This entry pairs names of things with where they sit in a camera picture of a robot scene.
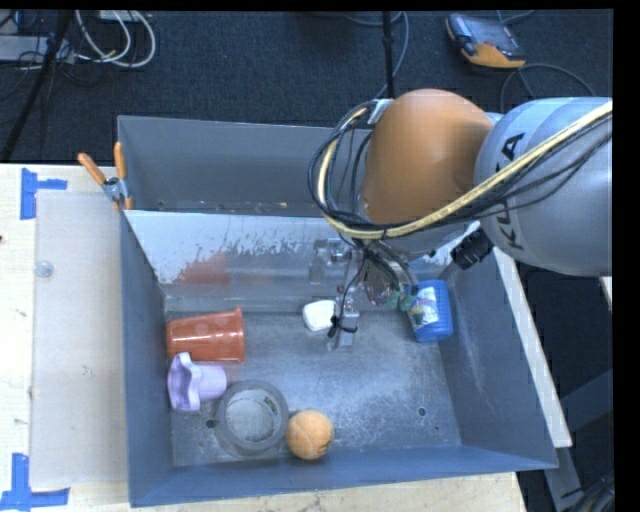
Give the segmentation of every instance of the orange cup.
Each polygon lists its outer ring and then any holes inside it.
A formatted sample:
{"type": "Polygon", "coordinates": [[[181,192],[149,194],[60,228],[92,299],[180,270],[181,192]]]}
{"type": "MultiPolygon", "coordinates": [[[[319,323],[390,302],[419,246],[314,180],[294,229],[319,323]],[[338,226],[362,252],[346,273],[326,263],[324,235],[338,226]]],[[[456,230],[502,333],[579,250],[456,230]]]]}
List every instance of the orange cup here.
{"type": "Polygon", "coordinates": [[[189,352],[193,361],[243,363],[244,322],[242,309],[170,320],[167,323],[167,354],[172,360],[189,352]]]}

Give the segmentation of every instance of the orange ball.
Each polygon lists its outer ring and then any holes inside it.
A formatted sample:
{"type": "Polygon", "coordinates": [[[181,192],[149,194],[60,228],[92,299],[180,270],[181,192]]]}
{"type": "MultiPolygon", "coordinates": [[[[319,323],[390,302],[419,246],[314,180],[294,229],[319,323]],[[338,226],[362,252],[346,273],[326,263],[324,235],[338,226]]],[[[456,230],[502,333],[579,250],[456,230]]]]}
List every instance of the orange ball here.
{"type": "Polygon", "coordinates": [[[289,420],[285,436],[287,446],[294,455],[304,460],[314,460],[327,453],[333,441],[333,424],[321,412],[306,409],[289,420]]]}

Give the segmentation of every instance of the purple plastic toy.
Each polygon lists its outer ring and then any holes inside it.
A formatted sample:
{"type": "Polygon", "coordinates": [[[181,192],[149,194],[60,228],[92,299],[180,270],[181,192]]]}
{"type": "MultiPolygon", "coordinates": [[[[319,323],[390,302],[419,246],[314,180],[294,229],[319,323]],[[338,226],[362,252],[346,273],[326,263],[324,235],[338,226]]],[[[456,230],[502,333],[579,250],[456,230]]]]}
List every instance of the purple plastic toy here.
{"type": "Polygon", "coordinates": [[[171,407],[176,411],[199,411],[200,403],[220,398],[227,389],[227,375],[215,363],[191,361],[189,352],[176,354],[167,376],[171,407]]]}

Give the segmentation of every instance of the clamp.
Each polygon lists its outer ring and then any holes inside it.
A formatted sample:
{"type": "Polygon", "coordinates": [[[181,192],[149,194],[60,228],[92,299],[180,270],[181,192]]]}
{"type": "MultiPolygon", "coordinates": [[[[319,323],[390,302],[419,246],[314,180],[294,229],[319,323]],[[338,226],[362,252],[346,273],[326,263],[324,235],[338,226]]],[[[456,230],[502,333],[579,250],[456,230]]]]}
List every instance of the clamp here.
{"type": "Polygon", "coordinates": [[[86,153],[78,154],[78,162],[87,170],[93,180],[102,187],[107,197],[111,199],[116,211],[132,210],[133,197],[127,188],[127,168],[122,154],[122,144],[116,142],[113,147],[113,158],[116,164],[117,177],[107,178],[96,165],[93,159],[86,153]]]}

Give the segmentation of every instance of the blue container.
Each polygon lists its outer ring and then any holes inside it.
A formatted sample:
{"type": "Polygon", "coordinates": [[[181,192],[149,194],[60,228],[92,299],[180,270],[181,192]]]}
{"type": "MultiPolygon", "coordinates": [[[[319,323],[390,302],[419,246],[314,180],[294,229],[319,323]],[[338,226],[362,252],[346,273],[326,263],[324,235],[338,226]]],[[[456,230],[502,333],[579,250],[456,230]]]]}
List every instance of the blue container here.
{"type": "Polygon", "coordinates": [[[453,334],[447,283],[441,279],[420,281],[418,295],[407,311],[416,339],[435,343],[453,334]]]}

